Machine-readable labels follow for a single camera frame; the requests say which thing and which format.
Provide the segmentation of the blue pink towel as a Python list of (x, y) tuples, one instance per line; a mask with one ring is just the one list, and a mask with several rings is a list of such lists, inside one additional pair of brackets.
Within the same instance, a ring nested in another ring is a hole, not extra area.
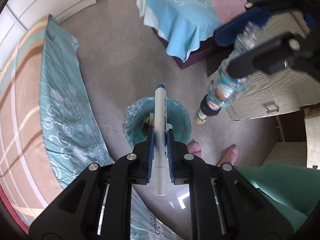
[(187, 61), (214, 31), (245, 12), (247, 0), (137, 0), (144, 25), (167, 41), (169, 56)]

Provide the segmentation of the left pink slipper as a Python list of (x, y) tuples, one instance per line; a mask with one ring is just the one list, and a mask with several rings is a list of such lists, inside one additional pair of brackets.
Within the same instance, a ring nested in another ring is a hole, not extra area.
[(189, 144), (187, 145), (187, 148), (188, 148), (188, 152), (190, 154), (193, 154), (193, 155), (195, 155), (195, 156), (197, 156), (199, 158), (202, 157), (201, 147), (196, 141), (189, 142)]

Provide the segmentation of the wood grain desk cabinet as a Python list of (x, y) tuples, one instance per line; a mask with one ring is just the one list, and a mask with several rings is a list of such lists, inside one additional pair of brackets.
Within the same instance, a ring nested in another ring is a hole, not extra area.
[[(302, 37), (310, 32), (298, 12), (273, 16), (261, 29), (265, 34), (261, 44), (287, 31)], [(319, 83), (308, 74), (287, 68), (272, 75), (258, 71), (249, 77), (249, 87), (226, 107), (233, 120), (285, 114), (319, 103)]]

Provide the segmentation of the cartoon drink bottle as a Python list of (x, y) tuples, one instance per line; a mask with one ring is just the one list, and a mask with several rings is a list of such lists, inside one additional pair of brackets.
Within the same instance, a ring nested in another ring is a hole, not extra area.
[(248, 22), (244, 31), (237, 35), (232, 52), (221, 61), (217, 74), (208, 85), (207, 95), (202, 99), (194, 116), (197, 124), (201, 125), (209, 118), (218, 115), (222, 108), (234, 102), (237, 94), (244, 92), (249, 87), (251, 82), (249, 76), (240, 79), (231, 78), (227, 74), (227, 67), (233, 59), (261, 44), (264, 39), (264, 31), (252, 22)]

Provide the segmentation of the white wardrobe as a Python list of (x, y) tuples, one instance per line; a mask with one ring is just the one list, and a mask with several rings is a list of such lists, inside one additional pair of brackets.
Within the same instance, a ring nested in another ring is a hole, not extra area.
[(25, 32), (48, 14), (63, 22), (95, 3), (96, 0), (8, 0), (1, 12), (1, 43), (14, 27)]

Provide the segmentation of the purple storage bench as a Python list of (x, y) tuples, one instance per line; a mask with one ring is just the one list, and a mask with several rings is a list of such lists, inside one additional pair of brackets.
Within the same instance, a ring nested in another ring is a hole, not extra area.
[(180, 58), (173, 56), (172, 58), (177, 63), (181, 70), (192, 66), (214, 54), (214, 51), (218, 45), (214, 41), (213, 37), (209, 37), (205, 41), (200, 42), (200, 48), (196, 51), (192, 51), (187, 61), (183, 62)]

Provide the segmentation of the teal trash bin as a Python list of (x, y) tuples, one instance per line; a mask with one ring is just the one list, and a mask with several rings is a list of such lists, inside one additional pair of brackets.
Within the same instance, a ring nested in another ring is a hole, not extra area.
[(155, 135), (161, 137), (164, 137), (167, 130), (172, 129), (176, 141), (184, 144), (189, 142), (191, 120), (182, 104), (167, 97), (160, 113), (156, 112), (154, 96), (141, 98), (127, 108), (122, 126), (124, 136), (131, 147), (144, 142), (149, 129), (153, 129)]

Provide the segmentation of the white marker pen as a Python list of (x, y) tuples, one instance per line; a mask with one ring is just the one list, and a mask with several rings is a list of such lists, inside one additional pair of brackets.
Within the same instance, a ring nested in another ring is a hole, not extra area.
[(163, 84), (155, 90), (155, 148), (154, 148), (154, 194), (164, 196), (167, 192), (168, 158), (166, 145), (167, 132), (167, 91)]

